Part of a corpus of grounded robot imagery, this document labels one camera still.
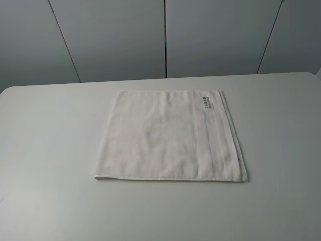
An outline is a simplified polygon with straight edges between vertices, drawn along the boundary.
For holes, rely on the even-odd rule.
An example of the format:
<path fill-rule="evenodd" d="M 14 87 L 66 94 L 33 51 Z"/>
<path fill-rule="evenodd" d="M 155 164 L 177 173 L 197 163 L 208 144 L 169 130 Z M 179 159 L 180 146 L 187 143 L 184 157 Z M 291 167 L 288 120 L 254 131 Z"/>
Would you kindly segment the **white towel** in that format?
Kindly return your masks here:
<path fill-rule="evenodd" d="M 246 182 L 223 92 L 119 92 L 95 178 Z"/>

